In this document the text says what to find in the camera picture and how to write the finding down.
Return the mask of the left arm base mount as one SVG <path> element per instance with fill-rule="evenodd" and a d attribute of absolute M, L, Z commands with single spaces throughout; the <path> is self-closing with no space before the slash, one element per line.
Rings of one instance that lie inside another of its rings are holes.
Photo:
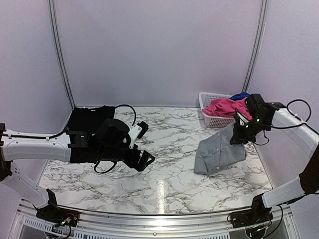
<path fill-rule="evenodd" d="M 75 210 L 65 208 L 36 208 L 36 217 L 55 223 L 58 226 L 77 226 L 80 213 Z"/>

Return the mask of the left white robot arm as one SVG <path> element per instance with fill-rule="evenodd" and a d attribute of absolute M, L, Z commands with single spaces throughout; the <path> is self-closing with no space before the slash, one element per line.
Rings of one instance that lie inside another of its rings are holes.
<path fill-rule="evenodd" d="M 118 119 L 106 119 L 93 133 L 64 129 L 53 135 L 23 135 L 0 125 L 0 181 L 29 200 L 41 216 L 57 222 L 63 217 L 55 194 L 40 187 L 14 164 L 15 160 L 55 160 L 68 163 L 119 161 L 138 172 L 144 171 L 155 157 L 139 150 L 136 140 L 149 126 L 140 122 L 128 126 Z"/>

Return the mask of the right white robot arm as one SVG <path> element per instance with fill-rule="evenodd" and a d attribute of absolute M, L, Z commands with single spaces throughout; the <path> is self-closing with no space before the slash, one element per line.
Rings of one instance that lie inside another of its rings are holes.
<path fill-rule="evenodd" d="M 265 103 L 248 98 L 247 107 L 251 119 L 239 111 L 235 113 L 235 125 L 231 144 L 255 142 L 260 132 L 274 130 L 277 143 L 271 143 L 266 155 L 272 172 L 275 166 L 284 169 L 284 180 L 277 186 L 254 197 L 247 219 L 259 222 L 274 206 L 294 203 L 319 191 L 319 134 L 288 106 L 281 103 Z"/>

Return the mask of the grey garment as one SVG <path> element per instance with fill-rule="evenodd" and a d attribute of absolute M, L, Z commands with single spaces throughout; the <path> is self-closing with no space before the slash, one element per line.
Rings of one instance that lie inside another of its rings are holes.
<path fill-rule="evenodd" d="M 221 129 L 199 142 L 194 163 L 194 173 L 213 175 L 238 162 L 246 160 L 244 144 L 231 144 L 233 125 Z"/>

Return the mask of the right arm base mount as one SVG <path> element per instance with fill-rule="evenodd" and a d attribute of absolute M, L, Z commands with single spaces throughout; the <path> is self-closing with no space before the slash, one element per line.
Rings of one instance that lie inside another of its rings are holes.
<path fill-rule="evenodd" d="M 232 212 L 227 217 L 227 221 L 232 224 L 233 228 L 261 224 L 264 222 L 269 222 L 272 219 L 273 214 L 270 210 L 265 210 L 261 213 L 254 214 L 252 209 Z"/>

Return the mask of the black t-shirt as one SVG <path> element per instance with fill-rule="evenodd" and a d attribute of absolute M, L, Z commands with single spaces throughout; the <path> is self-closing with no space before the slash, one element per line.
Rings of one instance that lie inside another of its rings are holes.
<path fill-rule="evenodd" d="M 75 108 L 66 127 L 70 131 L 82 131 L 94 134 L 106 119 L 112 119 L 115 107 L 101 106 L 97 108 Z"/>

